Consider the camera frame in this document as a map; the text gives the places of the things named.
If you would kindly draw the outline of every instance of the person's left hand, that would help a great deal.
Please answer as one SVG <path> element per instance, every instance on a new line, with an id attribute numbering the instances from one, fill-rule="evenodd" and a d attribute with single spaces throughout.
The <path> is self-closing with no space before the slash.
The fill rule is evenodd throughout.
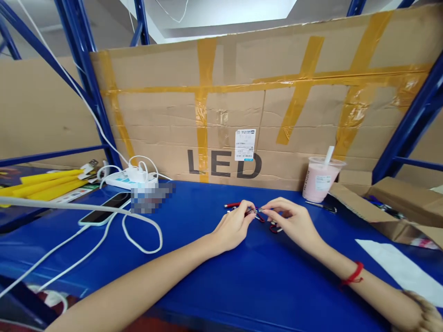
<path id="1" fill-rule="evenodd" d="M 238 208 L 223 216 L 216 229 L 210 234 L 217 255 L 234 249 L 245 239 L 249 224 L 256 216 L 255 213 L 250 213 L 245 217 L 248 208 L 254 209 L 255 205 L 249 201 L 241 201 Z"/>

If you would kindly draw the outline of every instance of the open cardboard box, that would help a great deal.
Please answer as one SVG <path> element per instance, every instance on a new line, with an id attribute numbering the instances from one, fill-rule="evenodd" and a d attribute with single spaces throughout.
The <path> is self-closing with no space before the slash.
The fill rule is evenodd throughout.
<path id="1" fill-rule="evenodd" d="M 329 193 L 397 243 L 443 250 L 443 195 L 394 178 L 371 186 L 371 173 L 343 170 Z M 403 213 L 396 219 L 362 197 L 374 196 Z"/>

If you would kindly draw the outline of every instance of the smartphone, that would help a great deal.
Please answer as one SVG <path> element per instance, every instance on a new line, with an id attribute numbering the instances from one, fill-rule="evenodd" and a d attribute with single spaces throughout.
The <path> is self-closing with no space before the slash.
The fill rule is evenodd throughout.
<path id="1" fill-rule="evenodd" d="M 125 205 L 131 199 L 130 193 L 119 193 L 106 201 L 102 206 L 119 208 Z M 115 212 L 92 211 L 78 221 L 81 226 L 103 226 L 108 223 Z"/>

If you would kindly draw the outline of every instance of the barcode label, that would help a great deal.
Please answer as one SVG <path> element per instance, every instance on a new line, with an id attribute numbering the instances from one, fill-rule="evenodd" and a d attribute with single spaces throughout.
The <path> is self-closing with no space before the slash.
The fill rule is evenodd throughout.
<path id="1" fill-rule="evenodd" d="M 253 160 L 256 129 L 239 129 L 235 132 L 235 160 Z"/>

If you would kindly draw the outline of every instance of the hand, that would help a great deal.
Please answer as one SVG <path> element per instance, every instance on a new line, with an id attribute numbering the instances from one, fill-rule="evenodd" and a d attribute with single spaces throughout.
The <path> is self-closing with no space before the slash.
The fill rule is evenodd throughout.
<path id="1" fill-rule="evenodd" d="M 237 247 L 246 237 L 249 224 L 254 220 L 256 214 L 250 213 L 245 217 L 247 208 L 255 208 L 249 201 L 241 201 L 235 210 L 226 213 L 216 229 L 210 234 L 212 243 L 216 246 L 216 254 Z"/>
<path id="2" fill-rule="evenodd" d="M 279 197 L 269 201 L 261 209 L 268 216 L 268 221 L 274 220 L 304 251 L 312 254 L 313 250 L 324 244 L 305 207 Z"/>

